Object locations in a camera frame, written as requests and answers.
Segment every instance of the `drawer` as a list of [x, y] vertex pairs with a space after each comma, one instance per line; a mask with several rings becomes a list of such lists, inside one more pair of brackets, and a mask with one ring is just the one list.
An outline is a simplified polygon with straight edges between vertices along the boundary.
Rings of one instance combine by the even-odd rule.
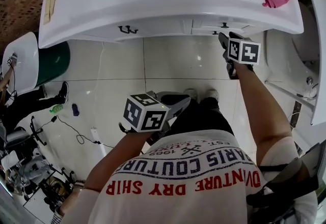
[[227, 29], [227, 27], [243, 31], [247, 27], [252, 27], [252, 26], [241, 22], [234, 22], [234, 21], [227, 21], [227, 20], [226, 21], [194, 20], [193, 22], [193, 29], [215, 30], [219, 28]]
[[83, 32], [84, 36], [120, 41], [154, 36], [190, 35], [192, 19], [149, 18], [97, 27]]
[[232, 29], [232, 28], [228, 28], [228, 29], [223, 29], [221, 27], [217, 28], [217, 29], [192, 29], [192, 35], [203, 35], [203, 36], [218, 36], [218, 34], [222, 32], [225, 35], [229, 35], [230, 32], [235, 32], [237, 34], [243, 34], [244, 32], [242, 30], [239, 29]]

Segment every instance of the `black pants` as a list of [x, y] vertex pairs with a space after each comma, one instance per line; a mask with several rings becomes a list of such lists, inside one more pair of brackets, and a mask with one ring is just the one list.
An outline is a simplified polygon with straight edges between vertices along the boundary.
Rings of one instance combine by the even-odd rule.
[[223, 130], [234, 135], [228, 121], [221, 114], [219, 103], [215, 98], [205, 98], [199, 104], [192, 99], [187, 109], [172, 124], [166, 136], [212, 129]]
[[17, 124], [29, 114], [60, 104], [60, 99], [57, 96], [40, 100], [43, 97], [43, 91], [31, 91], [16, 97], [9, 107], [4, 108], [2, 123], [7, 134], [13, 132]]

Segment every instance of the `small green object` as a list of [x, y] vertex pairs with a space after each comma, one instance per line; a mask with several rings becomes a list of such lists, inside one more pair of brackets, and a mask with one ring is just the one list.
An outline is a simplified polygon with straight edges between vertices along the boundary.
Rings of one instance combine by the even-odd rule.
[[50, 113], [56, 114], [57, 112], [61, 111], [62, 109], [63, 109], [63, 105], [57, 104], [52, 108], [52, 110], [50, 110]]

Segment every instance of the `leg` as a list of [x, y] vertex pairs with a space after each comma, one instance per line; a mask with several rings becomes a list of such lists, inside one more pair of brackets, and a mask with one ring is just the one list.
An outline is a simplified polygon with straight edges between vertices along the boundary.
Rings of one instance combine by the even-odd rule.
[[231, 126], [220, 112], [216, 96], [209, 96], [200, 104], [192, 99], [189, 107], [178, 116], [166, 136], [212, 129], [223, 130], [233, 134]]
[[62, 83], [59, 94], [53, 98], [45, 100], [15, 101], [12, 105], [5, 109], [2, 122], [7, 130], [7, 134], [11, 133], [17, 124], [29, 114], [50, 108], [56, 104], [63, 104], [68, 100], [68, 84]]
[[199, 119], [198, 112], [199, 104], [196, 100], [191, 99], [187, 109], [177, 117], [176, 121], [171, 126], [171, 130], [167, 132], [166, 136], [200, 130], [199, 122], [196, 122], [197, 119]]
[[38, 90], [30, 91], [28, 93], [22, 94], [17, 97], [17, 99], [19, 99], [20, 102], [21, 101], [28, 102], [31, 100], [35, 101], [35, 100], [40, 100], [41, 98], [45, 98], [44, 86], [40, 86]]
[[234, 135], [231, 126], [220, 111], [218, 92], [215, 89], [210, 89], [205, 96], [206, 98], [200, 102], [200, 106], [207, 111], [205, 113], [207, 127], [210, 126], [211, 129], [223, 130]]

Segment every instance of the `foot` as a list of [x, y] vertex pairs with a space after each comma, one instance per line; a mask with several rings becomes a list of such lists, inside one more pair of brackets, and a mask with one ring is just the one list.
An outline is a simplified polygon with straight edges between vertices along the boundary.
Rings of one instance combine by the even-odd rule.
[[207, 90], [205, 93], [204, 98], [212, 97], [219, 101], [219, 93], [216, 89]]
[[198, 102], [198, 93], [197, 90], [194, 88], [188, 88], [183, 91], [184, 94], [189, 95], [191, 99], [196, 100]]
[[68, 102], [68, 94], [69, 94], [69, 87], [67, 82], [62, 83], [62, 87], [58, 93], [58, 97], [61, 99], [62, 104], [65, 104]]

